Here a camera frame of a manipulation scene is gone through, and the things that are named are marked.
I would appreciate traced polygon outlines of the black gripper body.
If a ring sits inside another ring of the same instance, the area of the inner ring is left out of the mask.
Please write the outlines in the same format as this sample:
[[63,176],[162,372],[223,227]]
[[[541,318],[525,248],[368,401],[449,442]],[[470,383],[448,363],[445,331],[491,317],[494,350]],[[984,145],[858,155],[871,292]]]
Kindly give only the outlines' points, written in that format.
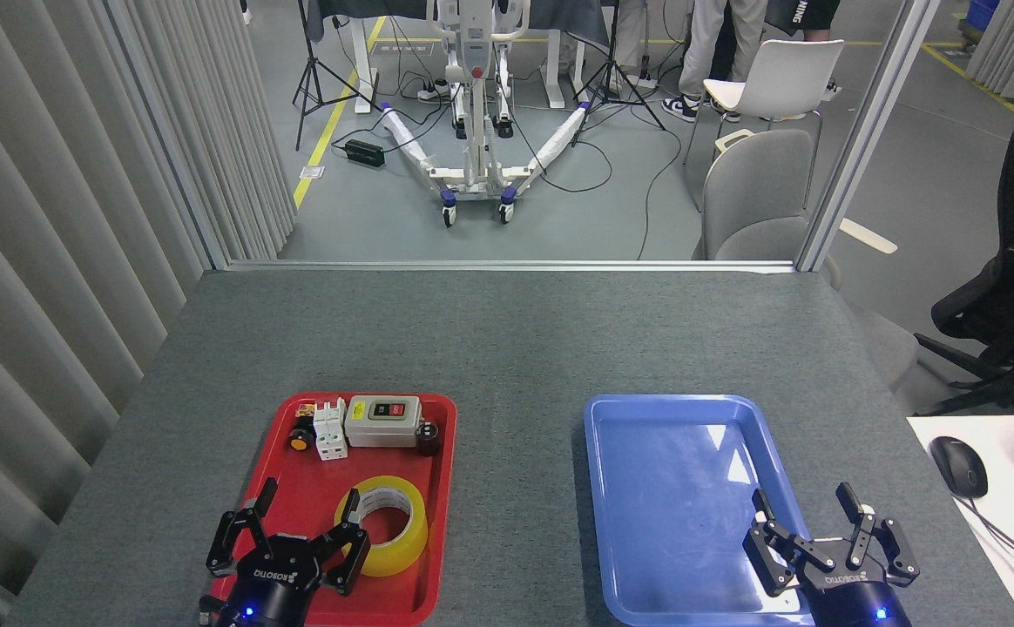
[[811,563],[799,568],[799,583],[816,626],[910,626],[887,571],[875,559],[858,569],[824,572]]
[[236,563],[217,626],[303,626],[321,574],[319,537],[276,533]]

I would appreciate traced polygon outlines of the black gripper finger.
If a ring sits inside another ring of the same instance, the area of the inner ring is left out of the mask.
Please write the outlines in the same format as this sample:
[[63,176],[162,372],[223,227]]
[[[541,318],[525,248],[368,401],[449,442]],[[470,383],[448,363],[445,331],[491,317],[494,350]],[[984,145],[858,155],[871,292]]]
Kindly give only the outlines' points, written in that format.
[[845,558],[845,566],[849,570],[861,570],[869,545],[876,539],[887,561],[886,574],[882,579],[894,586],[909,586],[913,583],[920,575],[920,566],[909,550],[908,537],[902,532],[901,524],[894,517],[881,517],[867,508],[858,499],[849,482],[838,485],[836,496],[847,520],[855,525],[849,540],[852,548]]
[[801,571],[799,563],[811,563],[821,569],[821,552],[816,544],[777,521],[763,489],[754,489],[753,505],[755,516],[743,539],[743,551],[763,590],[770,597],[777,597]]
[[[360,524],[360,490],[351,489],[344,503],[339,521],[311,541],[311,555],[317,567],[317,576],[311,581],[311,589],[329,588],[347,597],[352,594],[362,572],[371,541],[368,532]],[[344,558],[336,566],[324,570],[323,564],[336,553],[342,553]]]
[[267,516],[274,500],[279,483],[275,477],[268,477],[261,487],[259,496],[248,500],[241,509],[229,509],[220,518],[218,528],[213,533],[211,549],[206,556],[206,567],[214,576],[233,574],[233,549],[241,531],[247,529],[254,538],[255,547],[265,559],[272,558],[274,549],[261,520]]

